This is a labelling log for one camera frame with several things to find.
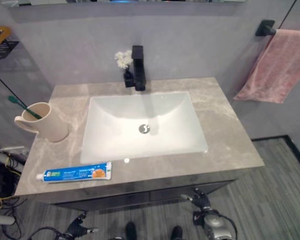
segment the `sink drain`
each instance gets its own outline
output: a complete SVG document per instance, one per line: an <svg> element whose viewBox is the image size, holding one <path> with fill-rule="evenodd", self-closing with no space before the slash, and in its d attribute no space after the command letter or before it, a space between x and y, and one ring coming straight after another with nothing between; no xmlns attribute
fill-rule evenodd
<svg viewBox="0 0 300 240"><path fill-rule="evenodd" d="M142 124L139 126L139 132L142 134L147 134L150 131L150 126L148 124Z"/></svg>

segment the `cabinet drawer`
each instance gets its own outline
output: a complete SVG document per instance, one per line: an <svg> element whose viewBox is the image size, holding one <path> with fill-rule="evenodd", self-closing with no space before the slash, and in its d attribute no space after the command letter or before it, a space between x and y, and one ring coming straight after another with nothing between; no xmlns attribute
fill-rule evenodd
<svg viewBox="0 0 300 240"><path fill-rule="evenodd" d="M118 207L132 206L148 203L149 200L148 192L132 193L119 196L110 196L104 198L95 198L83 201L73 201L57 204L59 207L94 211L103 209L112 209Z"/></svg>
<svg viewBox="0 0 300 240"><path fill-rule="evenodd" d="M221 188L224 185L229 184L230 181L214 182L214 183L205 183L200 185L191 185L191 186L182 186L175 188L168 188L163 190L156 190L150 192L150 201L164 201L172 199L180 199L181 194L186 194L189 196L194 195L194 189L199 188L202 192L208 194L218 188Z"/></svg>

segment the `gray marble countertop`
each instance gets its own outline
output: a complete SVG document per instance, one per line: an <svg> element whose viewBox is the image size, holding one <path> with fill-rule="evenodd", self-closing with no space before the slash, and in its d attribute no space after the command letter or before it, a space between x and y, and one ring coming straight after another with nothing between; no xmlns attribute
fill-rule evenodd
<svg viewBox="0 0 300 240"><path fill-rule="evenodd" d="M64 140L36 136L15 195L62 203L193 184L229 181L264 165L214 77L154 80L147 93L188 92L202 126L207 153L151 156L112 162L111 180L47 184L36 175L80 165L89 100L92 96L140 94L123 82L57 85L49 103L70 125Z"/></svg>

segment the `ceramic mug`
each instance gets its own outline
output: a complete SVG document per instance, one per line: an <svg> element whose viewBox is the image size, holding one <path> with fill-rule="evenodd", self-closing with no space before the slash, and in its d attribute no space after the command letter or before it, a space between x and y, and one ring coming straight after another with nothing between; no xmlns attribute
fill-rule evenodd
<svg viewBox="0 0 300 240"><path fill-rule="evenodd" d="M68 124L63 122L50 104L37 102L28 107L31 111L39 114L42 118L36 119L24 110L21 116L14 118L14 123L23 130L39 134L50 142L63 140L69 133Z"/></svg>

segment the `blue toothpaste tube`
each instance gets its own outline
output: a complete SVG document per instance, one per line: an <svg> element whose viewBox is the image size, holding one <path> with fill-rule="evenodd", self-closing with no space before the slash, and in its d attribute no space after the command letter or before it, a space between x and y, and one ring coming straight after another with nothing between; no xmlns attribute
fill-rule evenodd
<svg viewBox="0 0 300 240"><path fill-rule="evenodd" d="M95 165L49 169L43 174L38 174L36 179L46 183L110 180L111 167L111 162L105 162Z"/></svg>

